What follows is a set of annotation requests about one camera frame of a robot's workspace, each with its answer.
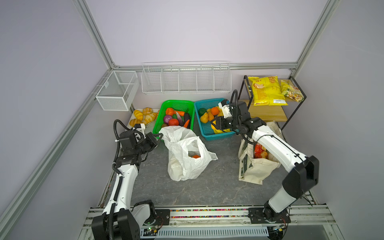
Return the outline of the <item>canvas tote bag floral print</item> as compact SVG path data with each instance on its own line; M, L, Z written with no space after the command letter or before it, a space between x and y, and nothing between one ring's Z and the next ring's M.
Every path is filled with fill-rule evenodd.
M239 158L239 181L251 184L262 185L265 180L275 169L281 166L277 158L269 153L266 148L262 147L261 158L254 158L255 146L241 141L238 152Z

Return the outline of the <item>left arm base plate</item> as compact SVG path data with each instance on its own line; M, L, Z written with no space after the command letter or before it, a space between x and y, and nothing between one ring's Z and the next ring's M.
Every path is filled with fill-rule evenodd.
M133 208L131 213L140 227L155 225L168 226L171 220L170 209L155 209L155 214L151 215L151 210L145 205L142 208Z

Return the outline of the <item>red Lays chips bag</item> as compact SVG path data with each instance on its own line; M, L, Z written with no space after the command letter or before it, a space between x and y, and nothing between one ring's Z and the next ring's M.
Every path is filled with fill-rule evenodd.
M267 159L268 152L264 146L257 143L254 145L254 159Z

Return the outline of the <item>white plastic grocery bag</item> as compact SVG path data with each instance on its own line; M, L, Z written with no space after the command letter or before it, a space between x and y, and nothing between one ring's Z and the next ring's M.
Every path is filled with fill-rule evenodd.
M169 150L168 174L173 181L196 179L210 162L218 160L215 153L208 151L203 141L192 130L170 126L160 130Z

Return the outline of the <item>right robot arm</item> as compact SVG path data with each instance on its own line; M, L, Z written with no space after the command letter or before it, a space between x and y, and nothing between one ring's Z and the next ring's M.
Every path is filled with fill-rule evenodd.
M288 214L287 208L318 184L319 160L295 150L263 120L252 118L247 104L239 103L237 90L233 91L230 100L221 101L219 107L224 115L215 117L211 122L217 130L229 129L248 144L261 144L288 172L282 187L265 203L259 214L259 218L268 223L283 219Z

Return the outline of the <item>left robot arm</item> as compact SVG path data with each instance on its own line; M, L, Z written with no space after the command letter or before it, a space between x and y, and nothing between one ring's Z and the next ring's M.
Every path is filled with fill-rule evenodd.
M96 240L139 240L141 227L154 224L158 215L151 200L131 206L133 187L141 163L159 145L163 134L145 134L144 124L128 128L121 120L114 121L113 129L117 142L112 163L116 182L103 213L92 221L93 236Z

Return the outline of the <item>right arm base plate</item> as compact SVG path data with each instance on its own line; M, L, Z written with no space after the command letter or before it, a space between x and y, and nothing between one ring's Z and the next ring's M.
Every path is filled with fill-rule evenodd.
M288 210L275 213L269 208L249 208L248 218L252 224L289 224L291 223Z

